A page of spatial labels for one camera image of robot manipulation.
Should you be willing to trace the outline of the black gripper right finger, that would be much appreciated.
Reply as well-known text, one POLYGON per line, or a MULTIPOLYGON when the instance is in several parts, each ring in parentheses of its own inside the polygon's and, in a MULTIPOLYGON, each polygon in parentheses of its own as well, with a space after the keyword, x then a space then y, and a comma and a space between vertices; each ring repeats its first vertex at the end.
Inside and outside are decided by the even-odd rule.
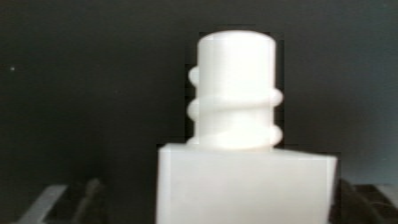
POLYGON ((398 224, 398 185, 338 182, 335 224, 398 224))

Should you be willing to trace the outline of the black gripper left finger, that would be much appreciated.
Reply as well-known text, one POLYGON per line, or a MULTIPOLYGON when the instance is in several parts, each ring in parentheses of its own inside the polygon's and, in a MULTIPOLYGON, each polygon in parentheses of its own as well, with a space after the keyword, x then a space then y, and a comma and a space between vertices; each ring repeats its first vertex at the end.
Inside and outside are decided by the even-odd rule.
POLYGON ((15 224, 107 224, 102 181, 50 185, 15 224))

